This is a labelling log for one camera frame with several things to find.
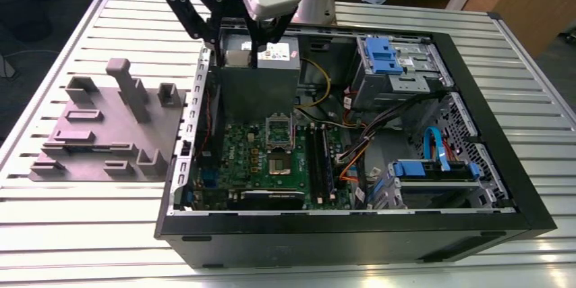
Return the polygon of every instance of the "blue latch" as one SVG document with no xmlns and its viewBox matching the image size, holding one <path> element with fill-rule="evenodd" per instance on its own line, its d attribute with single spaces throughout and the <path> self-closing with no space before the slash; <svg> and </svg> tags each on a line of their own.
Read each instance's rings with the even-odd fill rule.
<svg viewBox="0 0 576 288">
<path fill-rule="evenodd" d="M 472 179 L 476 180 L 477 178 L 480 178 L 481 175 L 480 168 L 477 167 L 477 164 L 473 162 L 468 164 L 468 167 L 469 167 L 469 171 L 472 172 Z"/>
<path fill-rule="evenodd" d="M 367 53 L 375 74 L 401 74 L 404 69 L 396 62 L 396 50 L 387 38 L 367 38 Z"/>
<path fill-rule="evenodd" d="M 417 176 L 424 177 L 424 164 L 419 161 L 399 161 L 393 163 L 395 175 L 396 177 L 401 177 L 407 175 L 409 177 Z"/>
</svg>

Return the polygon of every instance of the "slotted aluminum surface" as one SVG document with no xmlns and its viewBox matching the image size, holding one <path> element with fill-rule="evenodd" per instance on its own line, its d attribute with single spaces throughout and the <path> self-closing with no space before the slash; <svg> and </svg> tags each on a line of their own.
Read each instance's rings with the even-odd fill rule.
<svg viewBox="0 0 576 288">
<path fill-rule="evenodd" d="M 204 7 L 196 1 L 201 13 Z M 339 3 L 340 25 L 447 32 L 559 229 L 453 264 L 191 269 L 152 237 L 161 183 L 35 183 L 29 165 L 72 76 L 99 86 L 127 57 L 147 87 L 189 89 L 200 42 L 164 0 L 95 0 L 0 149 L 0 283 L 41 287 L 571 287 L 576 282 L 576 133 L 571 112 L 507 27 L 484 13 Z"/>
</svg>

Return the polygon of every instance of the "gray vertical peg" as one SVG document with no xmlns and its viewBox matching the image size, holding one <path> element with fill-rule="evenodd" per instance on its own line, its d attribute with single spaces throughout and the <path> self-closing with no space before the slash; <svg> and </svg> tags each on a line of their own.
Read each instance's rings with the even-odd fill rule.
<svg viewBox="0 0 576 288">
<path fill-rule="evenodd" d="M 135 85 L 135 81 L 129 75 L 129 61 L 127 59 L 112 58 L 108 61 L 107 73 L 116 79 L 124 101 L 129 106 L 136 121 L 139 123 L 151 121 L 151 115 L 145 110 L 145 103 L 143 100 L 144 94 L 141 93 L 145 92 L 145 89 Z"/>
</svg>

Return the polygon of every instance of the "gray plastic block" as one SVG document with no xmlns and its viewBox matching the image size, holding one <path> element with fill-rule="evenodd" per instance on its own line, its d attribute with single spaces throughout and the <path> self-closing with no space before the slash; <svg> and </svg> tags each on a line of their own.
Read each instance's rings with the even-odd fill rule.
<svg viewBox="0 0 576 288">
<path fill-rule="evenodd" d="M 143 100 L 143 103 L 148 104 L 149 102 L 148 93 L 145 91 L 143 81 L 139 78 L 132 78 L 132 81 L 135 82 L 136 93 L 140 95 L 140 99 Z"/>
<path fill-rule="evenodd" d="M 147 105 L 151 121 L 137 123 L 129 107 L 123 104 L 116 87 L 100 87 L 89 94 L 93 101 L 91 109 L 100 110 L 104 118 L 100 121 L 71 121 L 65 118 L 69 111 L 81 109 L 72 100 L 57 120 L 51 136 L 43 146 L 37 162 L 57 160 L 64 166 L 61 174 L 41 175 L 31 172 L 32 181 L 164 181 L 164 173 L 144 174 L 136 165 L 140 149 L 152 157 L 160 151 L 163 160 L 169 159 L 179 132 L 181 107 L 163 107 L 157 89 L 147 89 L 149 104 Z M 179 90 L 179 98 L 184 102 L 185 91 Z M 93 142 L 64 142 L 55 139 L 57 131 L 89 131 Z M 104 170 L 104 161 L 128 161 L 133 173 L 125 176 L 111 176 Z"/>
<path fill-rule="evenodd" d="M 64 173 L 64 166 L 56 160 L 36 161 L 29 167 L 37 175 L 61 175 Z"/>
<path fill-rule="evenodd" d="M 57 130 L 53 135 L 56 141 L 64 141 L 64 143 L 92 143 L 96 136 L 92 131 L 67 131 Z"/>
<path fill-rule="evenodd" d="M 144 172 L 145 175 L 160 176 L 165 174 L 165 171 L 168 170 L 168 163 L 163 158 L 160 150 L 153 151 L 152 160 L 148 158 L 145 151 L 140 150 L 136 158 L 136 166 L 140 168 L 141 172 Z"/>
<path fill-rule="evenodd" d="M 137 156 L 135 143 L 112 143 L 109 151 L 115 156 Z"/>
<path fill-rule="evenodd" d="M 109 176 L 115 177 L 133 174 L 135 168 L 132 168 L 128 161 L 108 160 L 104 161 L 104 171 L 108 173 Z"/>
<path fill-rule="evenodd" d="M 108 60 L 107 73 L 115 77 L 117 86 L 120 87 L 121 96 L 129 106 L 132 115 L 139 123 L 148 123 L 151 115 L 145 110 L 145 103 L 143 101 L 144 87 L 139 81 L 133 81 L 129 75 L 129 61 L 127 59 L 112 58 Z"/>
<path fill-rule="evenodd" d="M 63 156 L 68 155 L 68 150 L 65 149 L 64 145 L 64 141 L 49 141 L 44 143 L 40 149 L 48 156 Z"/>
<path fill-rule="evenodd" d="M 72 77 L 64 90 L 75 103 L 91 104 L 91 92 L 97 92 L 99 87 L 91 77 Z"/>
<path fill-rule="evenodd" d="M 181 99 L 175 84 L 160 84 L 157 95 L 163 107 L 181 107 Z"/>
<path fill-rule="evenodd" d="M 104 115 L 97 109 L 75 109 L 65 113 L 68 121 L 101 121 Z"/>
</svg>

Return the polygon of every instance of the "blue clip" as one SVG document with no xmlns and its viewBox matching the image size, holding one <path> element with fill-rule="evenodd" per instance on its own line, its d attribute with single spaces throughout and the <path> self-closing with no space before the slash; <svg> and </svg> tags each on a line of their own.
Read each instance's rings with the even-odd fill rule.
<svg viewBox="0 0 576 288">
<path fill-rule="evenodd" d="M 433 141 L 436 143 L 436 157 L 432 158 L 431 153 L 431 134 L 433 135 Z M 441 143 L 441 134 L 437 127 L 429 126 L 424 132 L 424 159 L 439 159 L 441 164 L 441 170 L 449 171 L 451 165 L 447 159 L 447 150 L 444 144 Z"/>
<path fill-rule="evenodd" d="M 395 170 L 395 176 L 401 177 L 404 175 L 404 168 L 400 162 L 392 163 L 392 168 Z"/>
<path fill-rule="evenodd" d="M 403 161 L 404 175 L 408 176 L 425 176 L 424 165 L 419 161 Z"/>
<path fill-rule="evenodd" d="M 368 195 L 368 201 L 372 202 L 375 199 L 375 195 L 379 193 L 380 189 L 384 187 L 384 179 L 380 178 L 380 181 L 376 183 L 376 186 L 373 187 L 372 191 Z"/>
<path fill-rule="evenodd" d="M 419 161 L 397 161 L 392 163 L 395 176 L 425 176 L 424 165 Z"/>
<path fill-rule="evenodd" d="M 469 171 L 472 172 L 472 179 L 476 180 L 477 178 L 480 178 L 480 167 L 477 167 L 477 164 L 471 162 L 468 163 L 468 167 L 469 167 Z"/>
<path fill-rule="evenodd" d="M 367 38 L 367 53 L 375 74 L 401 74 L 403 67 L 396 62 L 396 50 L 387 38 Z"/>
</svg>

